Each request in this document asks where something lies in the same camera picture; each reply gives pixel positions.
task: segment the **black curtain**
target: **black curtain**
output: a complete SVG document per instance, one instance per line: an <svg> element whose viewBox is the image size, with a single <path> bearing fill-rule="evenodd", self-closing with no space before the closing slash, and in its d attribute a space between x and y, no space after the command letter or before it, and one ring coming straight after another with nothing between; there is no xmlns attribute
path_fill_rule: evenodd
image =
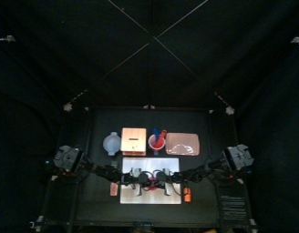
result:
<svg viewBox="0 0 299 233"><path fill-rule="evenodd" d="M249 146L251 209L267 232L299 232L299 45L237 112Z"/></svg>

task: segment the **white tray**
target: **white tray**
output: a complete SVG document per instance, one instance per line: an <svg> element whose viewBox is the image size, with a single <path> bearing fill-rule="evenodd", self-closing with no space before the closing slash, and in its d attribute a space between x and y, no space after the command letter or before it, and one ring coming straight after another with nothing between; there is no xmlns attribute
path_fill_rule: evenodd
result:
<svg viewBox="0 0 299 233"><path fill-rule="evenodd" d="M141 171L153 172L166 168L170 172L178 171L178 158L172 157L124 157L122 173L128 173L130 169L140 168ZM120 203L121 204L181 204L181 197L173 192L170 184L166 184L169 196L164 195L164 189L142 191L142 195L137 196L138 185L136 189L130 186L121 186ZM180 185L173 184L177 193L181 193Z"/></svg>

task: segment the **red object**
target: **red object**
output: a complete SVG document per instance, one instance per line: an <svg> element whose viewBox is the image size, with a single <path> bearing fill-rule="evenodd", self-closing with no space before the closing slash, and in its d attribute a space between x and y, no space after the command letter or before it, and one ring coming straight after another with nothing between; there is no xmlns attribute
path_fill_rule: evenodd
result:
<svg viewBox="0 0 299 233"><path fill-rule="evenodd" d="M185 187L182 189L182 194L184 194L182 201L184 202L190 202L192 201L192 193L190 193L190 188L189 187Z"/></svg>
<svg viewBox="0 0 299 233"><path fill-rule="evenodd" d="M158 140L156 142L156 144L153 145L153 148L161 148L161 146L164 145L164 137L166 135L166 130L162 130L158 136Z"/></svg>

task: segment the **orange box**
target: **orange box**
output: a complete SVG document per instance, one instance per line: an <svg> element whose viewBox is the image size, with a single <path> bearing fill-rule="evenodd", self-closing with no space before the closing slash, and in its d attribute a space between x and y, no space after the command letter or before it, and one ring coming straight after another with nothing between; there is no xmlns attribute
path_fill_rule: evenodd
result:
<svg viewBox="0 0 299 233"><path fill-rule="evenodd" d="M145 128L122 128L120 150L124 156L145 155Z"/></svg>

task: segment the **black fabric backdrop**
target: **black fabric backdrop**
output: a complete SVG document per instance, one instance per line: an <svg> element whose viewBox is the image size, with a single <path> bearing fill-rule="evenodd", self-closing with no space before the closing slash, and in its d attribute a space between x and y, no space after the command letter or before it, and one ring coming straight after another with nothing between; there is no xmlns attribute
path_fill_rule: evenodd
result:
<svg viewBox="0 0 299 233"><path fill-rule="evenodd" d="M62 105L87 90L73 107L232 106L255 157L253 217L271 232L299 232L299 0L0 1L7 35L0 228L38 215Z"/></svg>

